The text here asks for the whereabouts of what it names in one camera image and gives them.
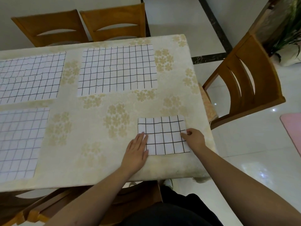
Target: wooden chair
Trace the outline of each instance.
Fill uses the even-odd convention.
[[[65,189],[66,188],[60,188],[44,197],[30,199],[16,197],[29,190],[0,193],[0,225],[11,226],[13,224],[19,225],[24,223],[32,208],[57,196]]]
[[[77,10],[12,17],[11,19],[36,47],[66,41],[89,42]],[[40,35],[44,32],[59,29],[74,31]]]
[[[80,14],[94,42],[119,36],[145,37],[144,3],[110,9],[80,11]],[[100,30],[116,24],[136,25]]]
[[[74,187],[33,208],[27,220],[29,222],[47,222],[64,206],[79,197],[90,186]],[[132,213],[162,202],[157,181],[141,182],[138,185],[122,189],[114,199],[101,221],[101,225],[115,225]]]
[[[242,62],[254,80],[255,91]],[[211,129],[285,102],[277,72],[262,45],[247,33],[203,85],[206,91],[220,76],[228,87],[229,114],[211,122]]]

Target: hand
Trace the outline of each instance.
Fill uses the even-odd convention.
[[[148,135],[143,139],[144,132],[138,134],[135,139],[131,140],[123,156],[121,168],[130,173],[130,176],[137,173],[145,164],[148,157],[148,150],[144,152]]]
[[[181,133],[181,137],[186,140],[188,146],[194,153],[198,153],[202,149],[207,148],[204,135],[199,130],[189,128],[186,131],[188,134]]]

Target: grid paper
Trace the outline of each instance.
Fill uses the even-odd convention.
[[[78,97],[153,88],[158,82],[152,44],[84,50]]]
[[[149,155],[168,155],[190,152],[180,133],[186,132],[182,115],[158,118],[139,118],[138,133],[148,134],[146,148]]]
[[[49,110],[0,112],[0,183],[33,177]]]
[[[0,61],[0,105],[56,98],[66,52]]]

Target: forearm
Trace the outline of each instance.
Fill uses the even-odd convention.
[[[45,226],[99,225],[117,193],[131,174],[122,168],[91,187],[51,218]]]
[[[301,225],[301,214],[289,203],[209,148],[196,155],[244,226]]]

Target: left hand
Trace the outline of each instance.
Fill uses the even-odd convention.
[[[123,156],[121,168],[130,173],[130,176],[137,173],[145,164],[148,157],[148,150],[144,152],[148,135],[143,139],[144,132],[138,134],[135,139],[131,140]]]

